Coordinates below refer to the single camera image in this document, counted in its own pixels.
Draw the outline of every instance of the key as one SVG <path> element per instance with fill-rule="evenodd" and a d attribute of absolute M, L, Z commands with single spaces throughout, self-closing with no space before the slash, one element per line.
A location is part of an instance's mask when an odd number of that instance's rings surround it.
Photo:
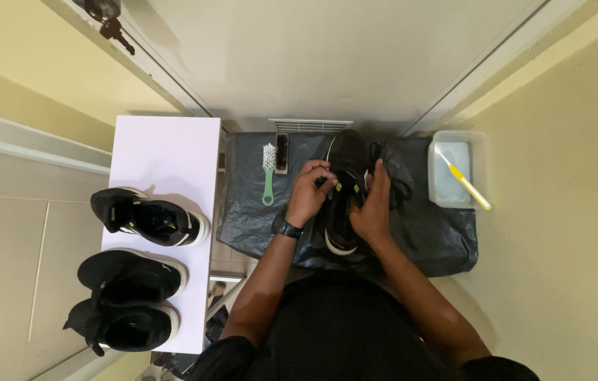
<path fill-rule="evenodd" d="M 115 39 L 119 41 L 121 44 L 123 44 L 125 49 L 127 49 L 127 51 L 134 56 L 134 46 L 131 46 L 125 37 L 123 37 L 123 33 L 120 31 L 121 27 L 122 25 L 120 25 L 120 21 L 118 21 L 117 18 L 109 18 L 101 25 L 99 32 L 107 40 Z"/>

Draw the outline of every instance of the black sneaker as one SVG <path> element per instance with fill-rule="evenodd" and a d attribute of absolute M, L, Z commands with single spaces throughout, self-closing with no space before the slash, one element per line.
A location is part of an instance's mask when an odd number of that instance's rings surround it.
<path fill-rule="evenodd" d="M 91 195 L 91 209 L 109 232 L 140 235 L 162 246 L 197 245 L 210 236 L 210 221 L 133 188 L 109 188 Z"/>
<path fill-rule="evenodd" d="M 372 168 L 369 150 L 360 134 L 347 129 L 334 137 L 326 160 L 339 184 L 325 201 L 325 241 L 330 252 L 348 255 L 361 242 L 350 226 L 348 213 L 351 203 L 362 207 L 367 198 L 367 174 Z"/>
<path fill-rule="evenodd" d="M 63 329 L 73 328 L 98 356 L 100 344 L 124 352 L 144 352 L 169 342 L 179 330 L 179 316 L 169 307 L 97 308 L 83 300 L 68 313 Z"/>
<path fill-rule="evenodd" d="M 183 264 L 146 257 L 131 249 L 111 249 L 86 259 L 78 280 L 92 290 L 101 307 L 160 304 L 184 290 L 188 272 Z"/>

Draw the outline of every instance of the plastic sheet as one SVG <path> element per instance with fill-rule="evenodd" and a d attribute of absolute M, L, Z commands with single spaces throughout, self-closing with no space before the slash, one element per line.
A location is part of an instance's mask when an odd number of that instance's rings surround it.
<path fill-rule="evenodd" d="M 275 202 L 261 203 L 264 170 L 263 145 L 275 142 L 275 133 L 228 134 L 226 173 L 219 205 L 216 238 L 236 251 L 261 258 L 272 234 L 270 225 L 284 213 L 296 173 L 310 159 L 323 159 L 333 135 L 289 134 L 287 175 L 273 175 Z M 403 253 L 428 277 L 470 271 L 478 261 L 475 211 L 439 207 L 428 200 L 428 146 L 431 138 L 370 140 L 377 143 L 390 177 L 411 197 L 396 198 L 389 213 L 391 234 Z M 366 245 L 345 256 L 329 252 L 320 213 L 304 227 L 294 264 L 304 268 L 351 270 L 380 274 L 381 264 Z"/>

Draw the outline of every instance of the plastic container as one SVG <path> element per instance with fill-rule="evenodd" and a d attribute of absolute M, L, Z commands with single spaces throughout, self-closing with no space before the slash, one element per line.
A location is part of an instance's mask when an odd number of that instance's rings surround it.
<path fill-rule="evenodd" d="M 450 163 L 460 170 L 487 201 L 492 202 L 487 135 L 475 131 L 438 131 L 428 147 L 428 198 L 441 207 L 482 209 L 478 200 L 452 175 L 438 146 Z"/>

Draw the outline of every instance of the air vent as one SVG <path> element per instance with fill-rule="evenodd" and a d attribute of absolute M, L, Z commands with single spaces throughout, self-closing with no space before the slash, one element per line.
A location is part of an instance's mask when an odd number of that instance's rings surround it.
<path fill-rule="evenodd" d="M 310 119 L 269 119 L 278 132 L 339 132 L 353 124 L 352 121 L 314 121 Z"/>

